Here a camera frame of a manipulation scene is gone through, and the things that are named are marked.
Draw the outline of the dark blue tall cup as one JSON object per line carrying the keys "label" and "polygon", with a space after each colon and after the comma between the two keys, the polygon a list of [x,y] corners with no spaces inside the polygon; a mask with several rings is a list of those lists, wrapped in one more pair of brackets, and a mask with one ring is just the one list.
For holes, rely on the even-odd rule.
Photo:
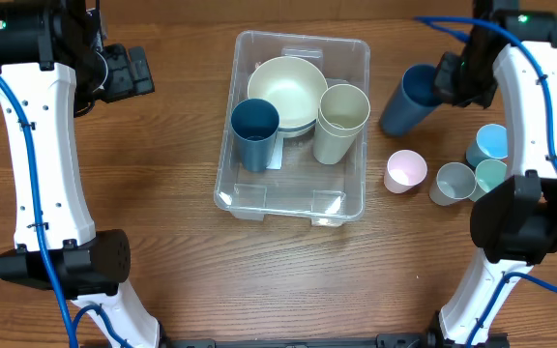
{"label": "dark blue tall cup", "polygon": [[380,118],[381,130],[399,137],[415,128],[442,104],[433,92],[436,67],[418,64],[403,74]]}
{"label": "dark blue tall cup", "polygon": [[277,109],[262,99],[241,101],[231,114],[230,128],[245,169],[264,171],[271,162],[279,130]]}

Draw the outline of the small light blue cup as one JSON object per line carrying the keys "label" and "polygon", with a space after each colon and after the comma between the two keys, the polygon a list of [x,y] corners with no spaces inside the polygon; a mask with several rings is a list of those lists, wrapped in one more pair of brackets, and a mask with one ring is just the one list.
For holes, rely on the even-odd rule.
{"label": "small light blue cup", "polygon": [[482,126],[466,150],[468,163],[476,167],[483,160],[503,160],[508,156],[507,130],[498,124]]}

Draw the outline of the small green cup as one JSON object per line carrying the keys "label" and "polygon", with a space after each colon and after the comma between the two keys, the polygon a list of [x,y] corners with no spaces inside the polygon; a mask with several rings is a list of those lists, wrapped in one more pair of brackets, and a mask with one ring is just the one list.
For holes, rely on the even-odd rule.
{"label": "small green cup", "polygon": [[491,192],[505,181],[507,165],[498,159],[485,159],[475,170],[476,187],[469,199],[473,202]]}

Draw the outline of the small grey cup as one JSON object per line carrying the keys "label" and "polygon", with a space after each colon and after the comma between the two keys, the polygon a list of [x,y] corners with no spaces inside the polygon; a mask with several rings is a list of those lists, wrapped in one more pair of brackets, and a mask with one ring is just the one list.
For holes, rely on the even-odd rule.
{"label": "small grey cup", "polygon": [[439,206],[449,206],[470,197],[476,189],[473,170],[461,162],[444,164],[429,190],[429,198]]}

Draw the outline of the small pink cup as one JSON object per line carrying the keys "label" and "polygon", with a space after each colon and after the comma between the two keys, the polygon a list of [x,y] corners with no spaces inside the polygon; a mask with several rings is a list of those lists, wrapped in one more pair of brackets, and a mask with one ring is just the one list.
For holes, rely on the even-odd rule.
{"label": "small pink cup", "polygon": [[405,193],[419,185],[426,177],[425,159],[412,150],[399,150],[387,161],[384,186],[392,193]]}

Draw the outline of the cream tall cup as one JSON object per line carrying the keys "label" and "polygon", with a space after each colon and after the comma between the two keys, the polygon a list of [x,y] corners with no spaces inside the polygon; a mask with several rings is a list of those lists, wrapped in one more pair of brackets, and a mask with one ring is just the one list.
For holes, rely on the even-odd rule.
{"label": "cream tall cup", "polygon": [[350,135],[335,135],[318,121],[313,137],[314,157],[323,164],[338,163],[346,155],[361,130],[357,129]]}
{"label": "cream tall cup", "polygon": [[366,124],[370,102],[365,92],[351,84],[330,87],[321,97],[318,123],[337,136],[353,136]]}

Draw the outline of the large cream bowl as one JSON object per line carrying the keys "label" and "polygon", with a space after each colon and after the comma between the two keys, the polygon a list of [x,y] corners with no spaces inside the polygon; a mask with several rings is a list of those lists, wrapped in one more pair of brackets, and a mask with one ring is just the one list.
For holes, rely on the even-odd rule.
{"label": "large cream bowl", "polygon": [[270,102],[285,119],[317,119],[322,95],[328,89],[323,73],[311,62],[281,56],[261,64],[250,76],[247,97]]}

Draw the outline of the dark blue bowl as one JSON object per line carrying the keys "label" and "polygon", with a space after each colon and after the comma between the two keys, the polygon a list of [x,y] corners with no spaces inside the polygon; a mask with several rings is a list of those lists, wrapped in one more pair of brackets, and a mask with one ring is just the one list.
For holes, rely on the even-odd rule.
{"label": "dark blue bowl", "polygon": [[285,119],[281,120],[278,134],[285,138],[293,138],[306,134],[315,125],[315,119]]}

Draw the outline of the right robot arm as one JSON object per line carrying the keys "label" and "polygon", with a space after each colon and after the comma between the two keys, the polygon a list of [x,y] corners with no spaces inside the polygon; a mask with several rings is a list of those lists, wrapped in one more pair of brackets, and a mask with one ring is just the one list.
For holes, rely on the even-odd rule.
{"label": "right robot arm", "polygon": [[470,233],[476,253],[452,298],[422,338],[424,347],[505,347],[491,334],[516,284],[557,251],[557,16],[523,11],[515,1],[481,0],[446,53],[433,82],[445,103],[489,106],[503,98],[505,181],[479,198]]}

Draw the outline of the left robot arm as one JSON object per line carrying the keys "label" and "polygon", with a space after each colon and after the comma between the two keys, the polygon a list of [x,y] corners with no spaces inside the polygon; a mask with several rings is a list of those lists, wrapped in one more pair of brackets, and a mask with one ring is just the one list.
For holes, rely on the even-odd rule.
{"label": "left robot arm", "polygon": [[81,184],[75,119],[96,102],[155,89],[143,48],[105,37],[101,11],[82,0],[0,2],[0,105],[16,200],[0,278],[52,292],[71,346],[89,316],[113,347],[166,347],[132,288],[126,233],[97,230]]}

